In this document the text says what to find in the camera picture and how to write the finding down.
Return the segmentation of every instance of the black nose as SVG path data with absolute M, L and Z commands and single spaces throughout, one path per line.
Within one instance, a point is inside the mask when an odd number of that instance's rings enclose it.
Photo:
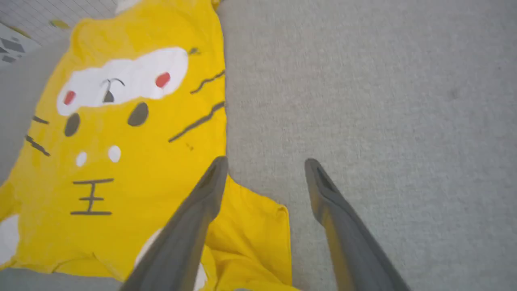
M 104 99 L 102 100 L 103 103 L 113 103 L 115 102 L 115 98 L 113 97 L 113 94 L 111 94 L 110 90 L 106 92 L 106 95 L 104 95 Z

